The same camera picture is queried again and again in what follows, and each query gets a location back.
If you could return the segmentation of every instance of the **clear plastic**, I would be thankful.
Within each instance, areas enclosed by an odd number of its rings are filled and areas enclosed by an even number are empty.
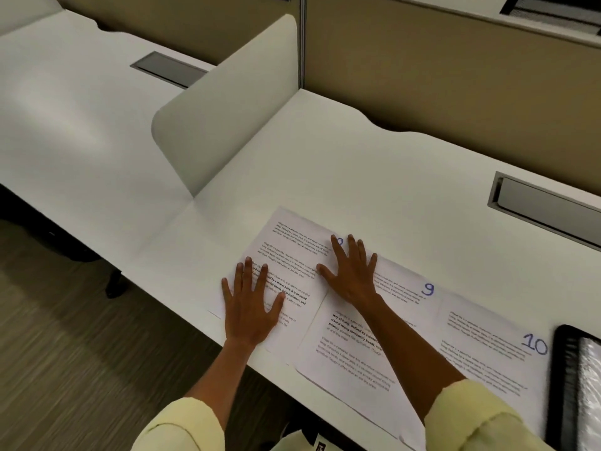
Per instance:
[[[580,340],[578,450],[601,450],[601,345]]]

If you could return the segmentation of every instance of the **person's left hand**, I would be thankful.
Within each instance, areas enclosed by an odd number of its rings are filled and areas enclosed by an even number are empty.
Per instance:
[[[252,290],[252,259],[238,263],[234,279],[234,293],[226,278],[221,280],[225,300],[225,340],[240,343],[252,351],[264,341],[280,319],[286,294],[280,292],[269,312],[263,305],[267,281],[267,265],[263,265],[254,291]]]

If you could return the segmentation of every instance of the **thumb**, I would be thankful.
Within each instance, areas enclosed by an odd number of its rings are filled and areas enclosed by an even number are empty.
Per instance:
[[[334,280],[336,279],[336,276],[332,273],[332,271],[330,271],[330,269],[328,269],[323,264],[317,265],[317,273],[321,275],[327,281],[327,284],[330,286],[332,286]]]
[[[285,299],[286,299],[286,293],[281,291],[280,294],[278,294],[275,297],[274,303],[271,306],[271,310],[269,310],[268,315],[274,321],[274,323],[277,323],[278,320],[280,319],[280,312],[282,311],[282,307],[284,306]]]

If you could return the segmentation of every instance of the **number 9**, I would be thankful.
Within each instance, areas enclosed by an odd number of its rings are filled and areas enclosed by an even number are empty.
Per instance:
[[[434,285],[432,285],[432,283],[426,283],[424,285],[424,288],[426,288],[429,291],[429,293],[426,293],[425,291],[422,291],[421,293],[424,296],[432,296],[432,294],[434,294]]]

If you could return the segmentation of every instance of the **brown partition wall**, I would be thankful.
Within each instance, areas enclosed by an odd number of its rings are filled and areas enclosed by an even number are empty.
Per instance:
[[[305,88],[601,195],[601,50],[398,0],[307,0]]]
[[[111,29],[219,64],[284,14],[299,23],[299,0],[59,0]]]

